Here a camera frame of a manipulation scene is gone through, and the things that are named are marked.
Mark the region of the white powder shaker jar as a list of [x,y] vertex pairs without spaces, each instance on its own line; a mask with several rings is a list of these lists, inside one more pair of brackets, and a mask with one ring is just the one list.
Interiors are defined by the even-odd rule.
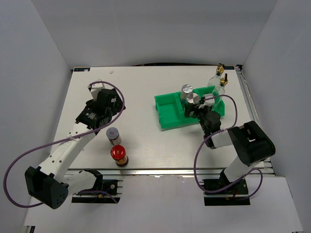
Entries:
[[185,101],[185,106],[196,106],[200,103],[200,96],[196,93],[188,93]]

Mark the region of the oil bottle with dark contents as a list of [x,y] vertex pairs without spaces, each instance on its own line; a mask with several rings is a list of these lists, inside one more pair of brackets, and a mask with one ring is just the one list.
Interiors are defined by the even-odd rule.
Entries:
[[219,84],[213,89],[213,95],[215,96],[213,109],[219,105],[222,100],[222,95],[225,94],[225,86],[228,84],[228,74],[226,73],[223,78],[220,79]]

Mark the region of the red label spice jar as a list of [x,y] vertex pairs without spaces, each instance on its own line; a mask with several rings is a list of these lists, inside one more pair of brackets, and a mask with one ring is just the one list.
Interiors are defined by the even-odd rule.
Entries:
[[119,145],[121,143],[121,136],[119,134],[119,131],[115,127],[110,127],[106,130],[106,136],[109,140],[109,142],[115,146]]

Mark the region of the blue label shaker jar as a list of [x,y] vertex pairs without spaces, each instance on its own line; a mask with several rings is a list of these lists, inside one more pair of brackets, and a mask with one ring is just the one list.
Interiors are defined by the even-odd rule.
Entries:
[[180,91],[180,101],[184,105],[187,100],[187,95],[193,92],[193,87],[190,84],[185,84],[182,86]]

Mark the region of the green three-compartment bin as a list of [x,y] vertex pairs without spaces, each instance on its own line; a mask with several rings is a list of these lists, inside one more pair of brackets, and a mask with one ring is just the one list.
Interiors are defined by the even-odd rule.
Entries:
[[[211,93],[212,90],[213,87],[200,87],[193,89],[193,92],[203,97],[205,94]],[[154,97],[155,108],[158,112],[162,130],[181,128],[199,123],[197,119],[184,117],[184,109],[180,102],[180,93],[174,92]],[[220,100],[214,111],[219,113],[221,117],[225,116],[225,103],[223,100]]]

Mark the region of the clear oil bottle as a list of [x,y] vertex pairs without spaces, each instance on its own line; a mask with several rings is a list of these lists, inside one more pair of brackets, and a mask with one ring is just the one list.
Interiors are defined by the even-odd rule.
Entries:
[[224,67],[225,65],[222,63],[219,63],[219,65],[216,68],[216,72],[215,75],[209,79],[208,83],[207,83],[207,87],[215,87],[217,84],[219,84],[220,79],[221,79],[221,75],[224,72]]

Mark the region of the red cap sauce bottle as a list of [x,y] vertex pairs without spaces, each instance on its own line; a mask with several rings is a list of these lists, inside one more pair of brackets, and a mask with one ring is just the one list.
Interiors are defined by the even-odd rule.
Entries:
[[119,167],[124,167],[128,164],[128,156],[122,145],[115,145],[110,151],[111,157]]

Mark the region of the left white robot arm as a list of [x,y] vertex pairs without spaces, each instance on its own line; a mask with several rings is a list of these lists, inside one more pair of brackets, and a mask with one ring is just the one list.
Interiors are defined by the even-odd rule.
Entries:
[[116,89],[103,88],[86,102],[76,118],[66,142],[37,167],[25,171],[28,193],[52,209],[59,208],[67,196],[89,191],[97,194],[103,189],[103,176],[94,169],[84,169],[66,176],[68,168],[84,147],[121,112],[122,99]]

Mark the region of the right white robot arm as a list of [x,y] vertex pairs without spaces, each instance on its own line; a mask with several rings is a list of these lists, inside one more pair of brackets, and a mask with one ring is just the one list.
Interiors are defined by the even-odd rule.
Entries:
[[185,105],[185,117],[198,119],[204,132],[204,140],[195,154],[193,165],[194,178],[197,184],[200,184],[197,178],[197,159],[203,146],[207,146],[211,150],[233,146],[237,154],[234,161],[220,174],[220,189],[207,190],[203,186],[199,186],[200,189],[209,194],[232,193],[237,188],[237,183],[253,170],[256,170],[257,164],[276,153],[274,143],[255,121],[236,126],[238,118],[236,103],[229,95],[222,94],[222,96],[231,99],[235,108],[235,121],[227,129],[221,129],[220,114],[213,111],[212,107],[204,106],[206,101],[213,100],[215,97],[186,101]]

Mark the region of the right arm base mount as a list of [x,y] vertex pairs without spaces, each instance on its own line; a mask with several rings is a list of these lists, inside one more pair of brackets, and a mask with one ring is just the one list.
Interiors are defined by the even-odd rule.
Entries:
[[222,171],[217,179],[203,179],[199,185],[208,191],[217,191],[217,193],[204,192],[205,206],[247,206],[250,205],[248,197],[248,187],[245,179],[237,183],[230,183]]

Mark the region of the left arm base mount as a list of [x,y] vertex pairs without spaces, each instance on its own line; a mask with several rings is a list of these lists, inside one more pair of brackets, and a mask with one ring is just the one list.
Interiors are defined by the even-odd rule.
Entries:
[[78,193],[72,195],[72,203],[88,204],[117,204],[121,199],[122,180],[105,179],[103,174],[94,169],[79,171],[79,174],[86,172],[95,178],[91,188],[83,188]]

